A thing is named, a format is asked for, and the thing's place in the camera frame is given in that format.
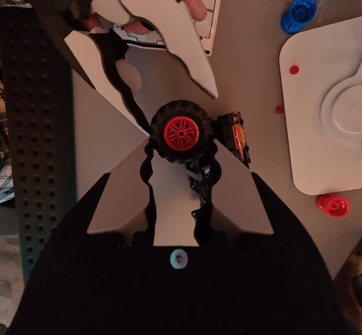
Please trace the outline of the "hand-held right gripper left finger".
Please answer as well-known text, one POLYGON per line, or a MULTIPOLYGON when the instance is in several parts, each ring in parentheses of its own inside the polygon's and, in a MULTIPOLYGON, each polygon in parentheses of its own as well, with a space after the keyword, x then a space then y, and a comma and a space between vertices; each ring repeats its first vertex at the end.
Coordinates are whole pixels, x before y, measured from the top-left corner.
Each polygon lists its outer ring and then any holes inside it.
POLYGON ((89 235, 119 233, 122 238, 133 238, 137 232, 150 231, 154 238, 153 156, 151 142, 146 139, 110 172, 89 224, 89 235))

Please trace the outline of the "black toy wheel red rim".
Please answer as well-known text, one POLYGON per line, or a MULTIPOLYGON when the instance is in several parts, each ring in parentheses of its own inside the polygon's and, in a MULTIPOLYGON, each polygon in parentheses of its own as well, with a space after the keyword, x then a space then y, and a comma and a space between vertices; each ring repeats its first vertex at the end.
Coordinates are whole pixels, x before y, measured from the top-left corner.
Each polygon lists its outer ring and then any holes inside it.
POLYGON ((212 120, 194 102, 168 102, 155 113, 150 143, 170 163, 185 164, 202 157, 213 140, 212 120))

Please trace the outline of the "blue black toy monster truck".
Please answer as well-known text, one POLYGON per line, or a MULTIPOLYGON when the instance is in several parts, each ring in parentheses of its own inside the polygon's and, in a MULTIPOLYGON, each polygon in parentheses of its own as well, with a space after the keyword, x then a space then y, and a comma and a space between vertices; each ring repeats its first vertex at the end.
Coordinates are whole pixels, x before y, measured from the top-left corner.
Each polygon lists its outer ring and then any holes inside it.
POLYGON ((249 169, 249 147, 240 112, 231 112, 212 120, 217 152, 204 154, 184 164, 188 182, 200 201, 191 215, 196 221, 202 208, 211 203, 224 215, 242 206, 244 169, 249 169))

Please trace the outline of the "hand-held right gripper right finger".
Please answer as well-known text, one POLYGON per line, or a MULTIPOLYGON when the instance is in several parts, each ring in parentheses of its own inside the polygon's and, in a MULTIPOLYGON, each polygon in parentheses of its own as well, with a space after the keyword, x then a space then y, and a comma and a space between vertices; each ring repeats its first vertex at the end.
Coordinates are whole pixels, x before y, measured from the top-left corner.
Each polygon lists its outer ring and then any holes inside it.
POLYGON ((216 233, 227 244, 249 234, 272 236, 274 229, 251 171, 215 139, 208 152, 211 188, 197 215, 194 238, 208 244, 216 233))

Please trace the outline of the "person's left hand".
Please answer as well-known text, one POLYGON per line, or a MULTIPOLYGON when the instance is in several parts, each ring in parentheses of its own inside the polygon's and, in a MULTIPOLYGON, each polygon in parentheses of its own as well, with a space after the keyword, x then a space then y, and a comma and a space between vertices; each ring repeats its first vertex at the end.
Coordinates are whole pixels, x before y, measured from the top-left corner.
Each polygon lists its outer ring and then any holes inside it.
MULTIPOLYGON (((195 21, 203 21, 207 15, 207 9, 202 0, 183 0, 195 21)), ((127 34, 146 35, 154 30, 152 26, 144 22, 131 21, 123 26, 127 34)))

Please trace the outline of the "blue toy wheel rim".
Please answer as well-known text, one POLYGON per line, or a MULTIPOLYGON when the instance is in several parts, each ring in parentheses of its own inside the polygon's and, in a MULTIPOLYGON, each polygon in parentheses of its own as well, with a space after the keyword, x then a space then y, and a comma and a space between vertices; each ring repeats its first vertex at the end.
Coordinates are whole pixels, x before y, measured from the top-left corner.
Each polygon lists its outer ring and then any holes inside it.
POLYGON ((280 26, 285 34, 296 34, 312 21, 317 13, 316 0, 294 0, 283 14, 280 26))

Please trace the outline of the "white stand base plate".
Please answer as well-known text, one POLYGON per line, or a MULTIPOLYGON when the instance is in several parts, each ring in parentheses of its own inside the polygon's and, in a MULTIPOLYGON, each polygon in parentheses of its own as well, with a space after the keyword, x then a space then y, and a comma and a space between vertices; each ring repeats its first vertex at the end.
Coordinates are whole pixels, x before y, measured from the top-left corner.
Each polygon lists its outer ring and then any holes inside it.
POLYGON ((292 178, 308 195, 361 188, 361 20, 295 34, 280 51, 292 178))

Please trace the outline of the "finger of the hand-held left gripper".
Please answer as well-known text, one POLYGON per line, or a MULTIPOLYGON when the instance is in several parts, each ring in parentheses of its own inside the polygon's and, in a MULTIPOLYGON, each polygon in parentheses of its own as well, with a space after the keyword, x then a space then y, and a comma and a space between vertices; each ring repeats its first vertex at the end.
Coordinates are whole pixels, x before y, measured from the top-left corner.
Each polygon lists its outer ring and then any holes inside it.
POLYGON ((90 33, 72 31, 64 41, 90 79, 95 90, 142 133, 149 136, 148 129, 142 128, 142 126, 137 123, 134 115, 126 108, 121 91, 107 78, 102 63, 101 51, 91 38, 90 33))
POLYGON ((132 16, 156 28, 167 51, 182 61, 190 78, 212 98, 218 89, 210 62, 183 0, 120 0, 132 16))

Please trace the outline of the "black studded mat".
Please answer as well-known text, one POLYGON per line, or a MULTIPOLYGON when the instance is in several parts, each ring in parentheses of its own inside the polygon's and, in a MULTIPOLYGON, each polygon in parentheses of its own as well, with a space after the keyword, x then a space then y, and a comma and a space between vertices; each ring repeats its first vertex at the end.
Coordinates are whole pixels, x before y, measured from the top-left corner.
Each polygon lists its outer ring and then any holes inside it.
POLYGON ((76 203, 72 68, 30 8, 3 7, 1 61, 25 283, 76 203))

